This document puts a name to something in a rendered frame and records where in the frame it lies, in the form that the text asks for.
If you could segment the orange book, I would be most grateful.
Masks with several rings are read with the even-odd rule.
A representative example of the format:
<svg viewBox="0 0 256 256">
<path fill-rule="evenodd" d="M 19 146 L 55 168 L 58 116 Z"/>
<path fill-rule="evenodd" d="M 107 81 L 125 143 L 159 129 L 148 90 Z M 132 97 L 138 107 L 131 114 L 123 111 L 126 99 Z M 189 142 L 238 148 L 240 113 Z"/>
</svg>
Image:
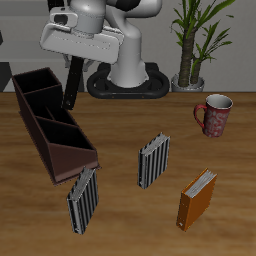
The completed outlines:
<svg viewBox="0 0 256 256">
<path fill-rule="evenodd" d="M 176 225 L 186 231 L 209 207 L 217 175 L 205 169 L 181 191 Z"/>
</svg>

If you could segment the flat black base plate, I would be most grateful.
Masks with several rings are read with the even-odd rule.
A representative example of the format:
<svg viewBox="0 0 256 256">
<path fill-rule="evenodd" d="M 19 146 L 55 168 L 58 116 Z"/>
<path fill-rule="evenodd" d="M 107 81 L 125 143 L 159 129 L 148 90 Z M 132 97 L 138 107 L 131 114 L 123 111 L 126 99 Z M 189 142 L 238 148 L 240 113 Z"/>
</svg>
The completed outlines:
<svg viewBox="0 0 256 256">
<path fill-rule="evenodd" d="M 157 99 L 164 97 L 170 88 L 169 79 L 159 71 L 154 62 L 146 62 L 149 79 L 138 87 L 122 88 L 107 79 L 111 65 L 101 63 L 87 80 L 87 91 L 99 99 Z"/>
</svg>

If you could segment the red patterned mug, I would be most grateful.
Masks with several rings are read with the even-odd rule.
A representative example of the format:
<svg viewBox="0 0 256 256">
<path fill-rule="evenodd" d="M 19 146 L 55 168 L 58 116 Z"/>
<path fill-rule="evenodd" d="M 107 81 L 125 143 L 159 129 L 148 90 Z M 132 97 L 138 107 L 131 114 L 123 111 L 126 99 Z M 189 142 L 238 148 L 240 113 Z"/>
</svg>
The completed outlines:
<svg viewBox="0 0 256 256">
<path fill-rule="evenodd" d="M 198 104 L 194 107 L 193 115 L 196 122 L 202 128 L 202 132 L 211 138 L 220 137 L 224 131 L 233 101 L 221 94 L 212 94 L 206 98 L 205 104 Z M 199 109 L 204 110 L 204 120 L 197 117 Z"/>
</svg>

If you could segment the green pot plant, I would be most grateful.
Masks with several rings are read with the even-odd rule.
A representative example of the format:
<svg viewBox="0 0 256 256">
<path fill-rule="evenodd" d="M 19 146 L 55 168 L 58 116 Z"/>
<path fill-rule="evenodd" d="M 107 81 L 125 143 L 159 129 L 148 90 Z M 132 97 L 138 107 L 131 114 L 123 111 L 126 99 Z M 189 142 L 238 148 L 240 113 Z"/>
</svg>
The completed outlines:
<svg viewBox="0 0 256 256">
<path fill-rule="evenodd" d="M 201 0 L 181 1 L 182 12 L 175 9 L 178 19 L 170 26 L 173 30 L 173 25 L 177 24 L 181 29 L 180 32 L 176 31 L 176 35 L 179 39 L 177 44 L 182 49 L 179 73 L 171 80 L 171 91 L 202 92 L 205 86 L 204 79 L 199 76 L 202 63 L 214 60 L 212 53 L 215 50 L 231 44 L 231 41 L 225 41 L 229 28 L 213 38 L 219 21 L 208 28 L 205 24 L 235 0 L 223 0 L 218 4 L 217 0 L 213 0 L 205 10 L 200 8 Z"/>
</svg>

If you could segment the dark brown desk caddy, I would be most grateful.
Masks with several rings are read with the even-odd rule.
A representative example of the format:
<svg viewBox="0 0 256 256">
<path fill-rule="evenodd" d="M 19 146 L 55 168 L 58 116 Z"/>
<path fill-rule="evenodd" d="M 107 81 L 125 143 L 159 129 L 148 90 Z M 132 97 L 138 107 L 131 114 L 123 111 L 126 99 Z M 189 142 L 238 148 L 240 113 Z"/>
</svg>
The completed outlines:
<svg viewBox="0 0 256 256">
<path fill-rule="evenodd" d="M 54 185 L 83 167 L 100 169 L 97 150 L 68 110 L 62 85 L 49 67 L 14 75 L 20 115 Z"/>
</svg>

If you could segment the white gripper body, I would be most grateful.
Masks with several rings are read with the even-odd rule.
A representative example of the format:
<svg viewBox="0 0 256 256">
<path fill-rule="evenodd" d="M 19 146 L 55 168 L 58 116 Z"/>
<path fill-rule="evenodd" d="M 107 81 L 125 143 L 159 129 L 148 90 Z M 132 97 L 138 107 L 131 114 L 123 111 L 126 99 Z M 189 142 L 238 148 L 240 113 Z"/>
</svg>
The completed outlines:
<svg viewBox="0 0 256 256">
<path fill-rule="evenodd" d="M 74 34 L 69 27 L 47 23 L 43 29 L 40 45 L 42 49 L 114 64 L 124 34 L 119 29 L 104 26 L 102 32 L 92 38 Z"/>
</svg>

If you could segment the black white striped book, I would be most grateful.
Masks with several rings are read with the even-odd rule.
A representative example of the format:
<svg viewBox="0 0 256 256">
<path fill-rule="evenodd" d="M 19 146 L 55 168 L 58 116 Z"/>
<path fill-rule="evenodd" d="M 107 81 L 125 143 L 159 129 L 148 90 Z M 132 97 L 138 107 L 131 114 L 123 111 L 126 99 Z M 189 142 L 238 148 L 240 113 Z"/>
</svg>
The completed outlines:
<svg viewBox="0 0 256 256">
<path fill-rule="evenodd" d="M 67 196 L 67 205 L 74 233 L 83 234 L 99 202 L 95 169 L 83 168 Z"/>
<path fill-rule="evenodd" d="M 138 153 L 138 185 L 148 188 L 167 168 L 170 137 L 159 133 Z"/>
</svg>

